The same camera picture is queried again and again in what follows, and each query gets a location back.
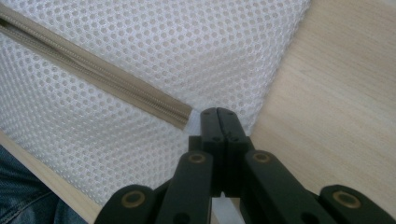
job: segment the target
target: light wood table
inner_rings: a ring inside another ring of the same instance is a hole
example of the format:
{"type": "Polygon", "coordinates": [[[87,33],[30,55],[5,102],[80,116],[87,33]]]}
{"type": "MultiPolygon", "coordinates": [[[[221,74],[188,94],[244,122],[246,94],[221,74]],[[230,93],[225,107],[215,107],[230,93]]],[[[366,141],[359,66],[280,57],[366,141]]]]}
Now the light wood table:
{"type": "MultiPolygon", "coordinates": [[[[306,188],[346,185],[396,217],[396,1],[313,0],[251,136],[306,188]]],[[[1,132],[0,144],[94,221],[98,204],[1,132]]]]}

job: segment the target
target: denim fabric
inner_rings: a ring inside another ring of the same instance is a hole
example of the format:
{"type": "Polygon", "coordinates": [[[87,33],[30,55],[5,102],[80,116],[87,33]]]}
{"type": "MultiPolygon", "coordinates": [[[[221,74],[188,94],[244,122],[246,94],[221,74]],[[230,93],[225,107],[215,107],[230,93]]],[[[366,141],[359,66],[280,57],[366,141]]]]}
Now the denim fabric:
{"type": "Polygon", "coordinates": [[[86,223],[0,146],[0,223],[86,223]]]}

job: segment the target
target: white honeycomb mesh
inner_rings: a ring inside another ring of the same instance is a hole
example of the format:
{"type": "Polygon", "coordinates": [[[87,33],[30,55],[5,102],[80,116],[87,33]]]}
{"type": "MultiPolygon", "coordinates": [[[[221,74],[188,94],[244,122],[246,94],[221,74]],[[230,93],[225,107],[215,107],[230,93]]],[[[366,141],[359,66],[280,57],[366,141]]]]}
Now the white honeycomb mesh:
{"type": "MultiPolygon", "coordinates": [[[[309,0],[0,0],[197,110],[247,133],[309,0]]],[[[99,203],[170,177],[187,135],[0,37],[0,129],[99,203]]]]}
{"type": "Polygon", "coordinates": [[[249,133],[309,0],[1,0],[197,110],[249,133]]]}
{"type": "Polygon", "coordinates": [[[0,34],[0,129],[103,204],[169,178],[188,136],[0,34]]]}

